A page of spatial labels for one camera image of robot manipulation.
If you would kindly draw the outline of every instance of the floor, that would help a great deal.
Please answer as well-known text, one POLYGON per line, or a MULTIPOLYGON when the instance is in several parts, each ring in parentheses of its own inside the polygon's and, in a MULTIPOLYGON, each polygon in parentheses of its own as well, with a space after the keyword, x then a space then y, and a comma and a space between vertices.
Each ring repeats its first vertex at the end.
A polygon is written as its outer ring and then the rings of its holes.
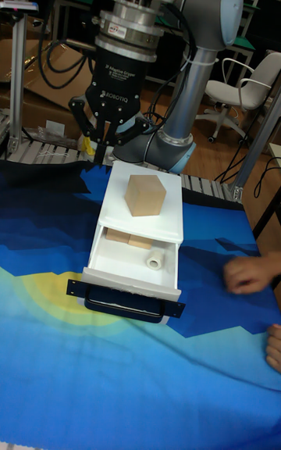
MULTIPOLYGON (((142 111, 145 111, 149 106, 157 87, 153 83, 146 83, 141 99, 142 111)), ((165 113, 172 91, 172 88, 169 87, 161 97, 160 104, 157 106, 158 113, 162 115, 165 113)), ((206 106, 201 106, 199 113, 203 113, 205 108, 206 106)), ((214 123, 207 120, 195 122, 192 134, 197 147, 183 173, 214 180, 229 165, 238 147, 238 134, 228 127, 224 127, 220 130, 216 143, 211 144, 208 142, 208 137, 212 135, 214 126, 214 123)), ((246 146, 240 151, 237 160, 245 154, 247 154, 246 146)), ((268 155, 260 156, 244 188, 243 204, 252 229, 281 186, 281 171, 270 171, 263 180, 259 198, 254 197, 254 188, 270 158, 268 155)), ((257 243, 261 254, 281 251, 281 226, 275 215, 261 233, 257 243)), ((281 285, 276 290, 276 297, 281 309, 281 285)))

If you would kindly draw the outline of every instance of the white chair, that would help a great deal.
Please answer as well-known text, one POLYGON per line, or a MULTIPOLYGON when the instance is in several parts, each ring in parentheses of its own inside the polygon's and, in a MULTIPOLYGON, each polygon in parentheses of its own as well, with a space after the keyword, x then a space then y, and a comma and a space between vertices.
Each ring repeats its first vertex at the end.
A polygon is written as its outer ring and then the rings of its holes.
POLYGON ((239 128, 237 119, 229 115, 232 106, 239 106, 242 111, 257 109, 264 102, 279 71, 281 70, 281 53, 272 52, 266 56, 255 70, 243 63, 231 58, 222 61, 222 74, 225 83, 210 80, 207 83, 205 93, 215 102, 222 103, 222 111, 206 109, 204 115, 197 115, 196 120, 211 120, 216 122, 214 134, 208 139, 213 143, 218 136, 222 125, 234 129, 243 139, 245 133, 239 128), (238 87, 232 87, 226 83, 225 63, 230 61, 247 67, 251 72, 250 78, 241 78, 238 87))

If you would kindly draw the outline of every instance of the wooden block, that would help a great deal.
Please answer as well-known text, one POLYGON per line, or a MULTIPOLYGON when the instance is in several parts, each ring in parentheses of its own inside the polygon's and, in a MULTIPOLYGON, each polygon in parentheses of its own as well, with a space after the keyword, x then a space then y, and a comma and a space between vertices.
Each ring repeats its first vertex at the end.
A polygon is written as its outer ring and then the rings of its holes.
POLYGON ((129 245, 140 248, 151 248, 153 240, 150 238, 137 237, 135 234, 131 234, 129 239, 129 245))
POLYGON ((158 216, 166 190, 156 175, 131 176, 125 194, 132 216, 158 216))
POLYGON ((130 234, 108 228, 106 238, 107 240, 121 241, 123 244, 127 244, 129 243, 130 234))

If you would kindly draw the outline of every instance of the wire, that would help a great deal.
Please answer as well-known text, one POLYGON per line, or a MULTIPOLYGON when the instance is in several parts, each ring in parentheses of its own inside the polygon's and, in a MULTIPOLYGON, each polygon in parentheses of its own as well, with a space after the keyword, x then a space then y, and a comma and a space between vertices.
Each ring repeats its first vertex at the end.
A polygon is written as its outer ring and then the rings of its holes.
POLYGON ((234 117, 235 119, 238 119, 239 117, 239 113, 237 112, 237 109, 234 108, 234 106, 231 106, 231 108, 234 110, 234 112, 236 113, 236 116, 234 117))
MULTIPOLYGON (((227 180, 232 179, 233 177, 235 177, 235 176, 238 174, 239 170, 238 170, 238 171, 236 172, 236 174, 234 174, 233 176, 226 178, 226 175, 228 174, 228 172, 229 172, 231 169, 233 169, 234 167, 236 167, 236 166, 238 166, 238 165, 240 164, 240 162, 238 162, 235 166, 233 166, 233 162, 235 162, 235 158, 237 157, 237 155, 238 155, 239 151, 241 150, 243 144, 244 144, 245 141, 247 140, 247 138, 248 138, 248 136, 249 136, 249 133, 251 132, 251 128, 254 126, 255 122, 256 122, 257 119, 258 119, 258 117, 261 115, 261 111, 262 111, 263 107, 265 106, 265 103, 266 103, 267 100, 270 98, 270 96, 271 96, 271 94, 272 94, 272 91, 273 91, 273 89, 274 89, 274 87, 275 87, 275 85, 276 85, 276 81, 278 80, 280 74, 281 74, 281 70, 280 70, 280 71, 278 72, 278 74, 276 75, 276 78, 275 78, 275 80, 274 80, 274 82, 273 82, 273 84, 272 84, 272 86, 271 86, 271 88, 270 88, 268 94, 265 96, 265 100, 264 100, 263 103, 259 106, 258 111, 257 111, 257 113, 255 114, 254 119, 253 119, 253 121, 251 122, 251 124, 250 124, 250 126, 249 126, 249 128, 248 128, 248 130, 247 130, 247 132, 246 132, 246 134, 245 134, 245 136, 244 136, 242 142, 240 143, 240 145, 239 145, 239 147, 238 147, 236 153, 234 154, 234 157, 232 158, 232 160, 231 160, 229 166, 227 167, 227 169, 226 169, 222 174, 219 174, 219 176, 217 176, 217 177, 214 179, 214 181, 217 181, 217 180, 222 176, 222 179, 220 180, 220 184, 222 184, 222 183, 226 182, 227 180)), ((245 159, 246 159, 246 156, 244 156, 244 158, 241 159, 241 162, 243 162, 245 159)))
POLYGON ((34 142, 34 139, 30 136, 29 132, 27 132, 24 127, 22 127, 22 132, 27 136, 31 143, 34 142))
POLYGON ((259 180, 258 184, 256 185, 256 187, 254 189, 254 197, 255 198, 258 198, 259 195, 261 194, 262 181, 264 180, 265 175, 267 174, 267 172, 269 172, 270 170, 276 170, 276 169, 280 170, 280 167, 270 167, 269 168, 269 163, 272 162, 273 160, 281 160, 281 157, 274 156, 267 162, 267 164, 265 166, 265 170, 264 170, 264 172, 261 175, 261 179, 259 180))
POLYGON ((170 33, 171 33, 172 35, 176 35, 176 37, 177 37, 177 34, 172 30, 171 26, 168 25, 168 24, 165 24, 165 22, 163 21, 163 19, 162 19, 160 16, 157 16, 157 19, 158 19, 158 21, 160 21, 160 23, 161 23, 162 26, 164 26, 165 28, 168 28, 168 30, 170 31, 170 33))
MULTIPOLYGON (((42 25, 41 35, 40 35, 40 39, 39 39, 39 46, 38 46, 38 66, 39 66, 39 70, 40 70, 40 73, 41 73, 41 76, 42 76, 43 80, 45 81, 45 83, 51 89, 63 89, 65 87, 67 87, 69 84, 71 84, 71 82, 73 82, 73 80, 77 77, 77 75, 82 70, 82 68, 83 68, 87 58, 86 58, 86 56, 83 56, 83 58, 81 58, 79 60, 79 62, 77 62, 76 66, 78 66, 79 63, 80 63, 80 66, 79 66, 78 70, 75 72, 75 74, 67 82, 65 82, 62 85, 59 85, 59 86, 54 85, 46 77, 46 75, 44 73, 44 69, 43 69, 43 64, 42 64, 42 47, 43 47, 44 33, 46 31, 46 28, 47 28, 47 25, 48 25, 48 19, 49 19, 49 16, 51 14, 51 11, 53 9, 54 4, 55 4, 55 0, 50 0, 50 2, 48 3, 48 7, 47 7, 47 10, 46 10, 46 13, 45 13, 44 22, 43 22, 43 25, 42 25)), ((61 44, 61 43, 62 43, 61 41, 60 42, 57 41, 57 42, 55 42, 55 46, 58 45, 58 44, 61 44)), ((47 55, 47 58, 48 58, 47 63, 49 62, 48 66, 50 67, 50 69, 52 71, 55 71, 54 67, 51 65, 51 62, 50 62, 50 55, 51 55, 51 53, 48 53, 48 55, 47 55)), ((73 69, 73 65, 71 67, 69 67, 68 69, 64 70, 64 71, 59 71, 58 70, 56 73, 66 73, 66 72, 68 72, 68 71, 70 71, 72 69, 73 69)))
POLYGON ((92 59, 90 58, 90 56, 88 57, 88 66, 89 66, 89 70, 90 70, 91 74, 94 75, 94 67, 93 67, 92 59))
POLYGON ((52 44, 52 46, 50 47, 50 49, 47 52, 47 65, 48 65, 49 69, 54 73, 67 73, 70 70, 73 70, 73 68, 76 68, 78 65, 80 65, 82 63, 82 61, 84 60, 84 58, 86 57, 83 55, 72 66, 69 66, 68 68, 64 68, 63 70, 57 70, 51 63, 51 54, 56 47, 58 47, 61 44, 65 44, 65 43, 66 43, 65 40, 55 41, 54 44, 52 44))
POLYGON ((187 79, 187 75, 190 71, 190 64, 193 62, 194 57, 196 55, 196 43, 195 43, 195 39, 194 36, 192 34, 192 31, 190 29, 190 26, 187 22, 186 17, 183 15, 183 13, 174 5, 174 4, 166 4, 165 7, 179 20, 180 24, 182 24, 185 29, 188 32, 189 35, 189 42, 187 42, 187 44, 190 46, 190 51, 189 51, 189 55, 187 57, 187 60, 185 61, 185 63, 180 67, 180 69, 178 70, 177 73, 175 73, 175 75, 173 75, 169 80, 167 80, 155 93, 154 98, 152 99, 152 102, 147 110, 147 112, 145 113, 146 116, 148 116, 148 118, 152 121, 152 117, 156 116, 156 118, 159 120, 161 119, 162 122, 154 127, 152 130, 150 130, 148 133, 146 134, 153 134, 154 132, 157 132, 158 130, 160 130, 163 125, 167 122, 168 118, 171 116, 174 108, 176 107, 177 102, 180 99, 180 96, 183 92, 183 88, 187 79), (170 84, 170 82, 172 82, 175 78, 177 78, 182 72, 184 71, 184 75, 183 75, 183 79, 180 85, 180 89, 176 95, 176 97, 172 100, 171 104, 169 105, 168 109, 165 112, 164 117, 160 116, 159 114, 156 114, 155 110, 156 110, 156 105, 158 103, 158 100, 161 97, 162 91, 163 89, 170 84))
POLYGON ((39 153, 38 156, 69 156, 69 153, 51 153, 48 150, 43 153, 39 153))
MULTIPOLYGON (((239 166, 239 165, 245 160, 245 158, 246 158, 246 157, 244 156, 244 157, 243 157, 241 160, 239 160, 239 162, 237 162, 235 165, 229 167, 229 168, 228 168, 228 172, 229 172, 230 170, 232 170, 232 169, 235 169, 235 167, 239 166)), ((225 174, 225 172, 222 172, 221 174, 219 174, 219 176, 217 176, 217 177, 214 179, 214 181, 219 180, 219 178, 222 177, 222 176, 224 176, 224 174, 225 174)))

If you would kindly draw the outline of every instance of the white tape roll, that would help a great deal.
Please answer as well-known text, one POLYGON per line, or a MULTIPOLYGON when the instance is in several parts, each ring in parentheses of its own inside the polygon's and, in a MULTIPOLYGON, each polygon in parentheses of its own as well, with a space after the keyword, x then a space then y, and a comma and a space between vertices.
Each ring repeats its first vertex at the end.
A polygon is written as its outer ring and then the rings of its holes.
POLYGON ((154 250, 149 254, 147 265, 150 270, 158 271, 162 268, 164 262, 164 254, 159 250, 154 250))

